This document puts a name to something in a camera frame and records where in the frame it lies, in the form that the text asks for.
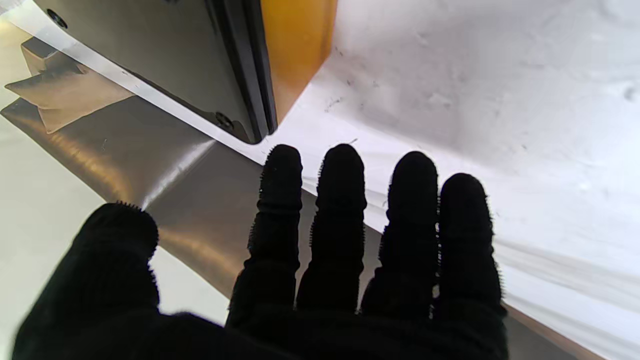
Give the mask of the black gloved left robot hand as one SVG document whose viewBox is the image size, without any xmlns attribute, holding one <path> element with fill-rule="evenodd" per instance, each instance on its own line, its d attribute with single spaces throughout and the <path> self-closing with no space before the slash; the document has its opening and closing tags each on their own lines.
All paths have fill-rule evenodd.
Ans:
<svg viewBox="0 0 640 360">
<path fill-rule="evenodd" d="M 163 314 L 150 260 L 159 231 L 130 203 L 105 203 L 78 231 L 14 338 L 14 360 L 507 360 L 506 309 L 487 194 L 471 174 L 442 186 L 422 152 L 394 168 L 380 266 L 364 269 L 364 164 L 327 151 L 296 274 L 297 149 L 267 157 L 224 326 Z"/>
</svg>

